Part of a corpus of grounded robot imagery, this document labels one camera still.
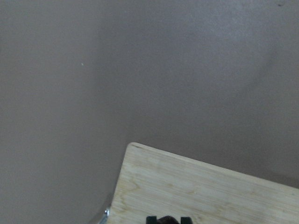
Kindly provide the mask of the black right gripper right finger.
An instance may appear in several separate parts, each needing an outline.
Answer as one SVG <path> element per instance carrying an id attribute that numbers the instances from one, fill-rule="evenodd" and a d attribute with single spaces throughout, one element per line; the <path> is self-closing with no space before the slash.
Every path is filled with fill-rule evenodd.
<path id="1" fill-rule="evenodd" d="M 192 224 L 192 219 L 190 217 L 181 217 L 180 223 L 181 224 Z"/>

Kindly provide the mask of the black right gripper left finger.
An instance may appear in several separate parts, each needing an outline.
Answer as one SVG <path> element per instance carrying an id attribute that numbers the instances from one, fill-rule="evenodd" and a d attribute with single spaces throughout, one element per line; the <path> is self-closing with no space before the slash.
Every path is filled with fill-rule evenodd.
<path id="1" fill-rule="evenodd" d="M 146 224 L 157 224 L 157 217 L 156 216 L 147 216 Z"/>

